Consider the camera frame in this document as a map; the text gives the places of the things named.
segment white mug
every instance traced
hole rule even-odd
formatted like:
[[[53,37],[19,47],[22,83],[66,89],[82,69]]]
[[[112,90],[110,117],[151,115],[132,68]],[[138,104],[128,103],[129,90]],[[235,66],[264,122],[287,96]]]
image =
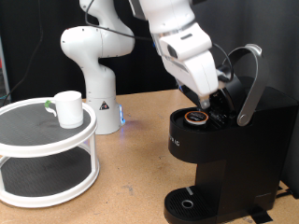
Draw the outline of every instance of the white mug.
[[[81,93],[78,91],[62,91],[54,96],[58,121],[64,129],[74,129],[83,124],[83,108]],[[50,101],[45,103],[48,112],[56,117],[55,110],[49,108]]]

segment white round stand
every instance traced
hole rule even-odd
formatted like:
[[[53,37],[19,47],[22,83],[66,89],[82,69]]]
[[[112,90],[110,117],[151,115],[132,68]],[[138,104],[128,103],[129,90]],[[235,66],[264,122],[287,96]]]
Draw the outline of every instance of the white round stand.
[[[83,124],[60,127],[45,110],[50,98],[0,109],[0,200],[19,207],[47,207],[69,201],[98,177],[96,116],[83,104]]]

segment coffee pod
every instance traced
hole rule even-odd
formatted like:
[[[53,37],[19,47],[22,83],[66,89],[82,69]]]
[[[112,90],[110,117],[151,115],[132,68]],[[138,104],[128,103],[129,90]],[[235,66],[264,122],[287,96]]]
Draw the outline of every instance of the coffee pod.
[[[208,115],[202,111],[190,111],[185,114],[185,121],[193,127],[205,128]]]

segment coffee maker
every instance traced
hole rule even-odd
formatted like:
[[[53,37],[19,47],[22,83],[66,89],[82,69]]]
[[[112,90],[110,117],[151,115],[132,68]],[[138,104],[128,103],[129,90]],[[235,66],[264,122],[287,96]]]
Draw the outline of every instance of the coffee maker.
[[[164,216],[171,224],[263,219],[273,208],[298,103],[265,86],[268,65],[258,46],[235,49],[229,57],[235,65],[249,54],[256,63],[255,78],[234,76],[210,96],[208,110],[184,108],[170,116],[170,153],[197,164],[194,186],[165,197]],[[208,115],[203,127],[186,122],[186,114],[198,110]]]

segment dark background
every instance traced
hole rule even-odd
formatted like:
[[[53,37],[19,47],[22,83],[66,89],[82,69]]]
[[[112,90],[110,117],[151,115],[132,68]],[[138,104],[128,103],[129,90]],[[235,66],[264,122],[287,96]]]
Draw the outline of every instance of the dark background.
[[[150,37],[146,21],[132,16],[128,1],[115,0],[121,20],[135,35]],[[18,101],[52,96],[59,91],[85,94],[79,67],[60,48],[60,37],[69,27],[84,24],[78,0],[41,0],[44,41],[25,82],[12,94]],[[193,7],[196,20],[213,42],[231,51],[248,43],[259,45],[270,66],[268,85],[299,100],[299,1],[207,0]],[[0,31],[9,86],[21,80],[39,39],[37,0],[0,0]],[[212,50],[216,64],[222,55]],[[101,59],[117,77],[117,94],[174,89],[162,60],[150,42],[136,41],[135,49],[120,58]],[[252,76],[252,62],[240,62],[236,73]],[[299,192],[299,122],[296,123],[283,180]]]

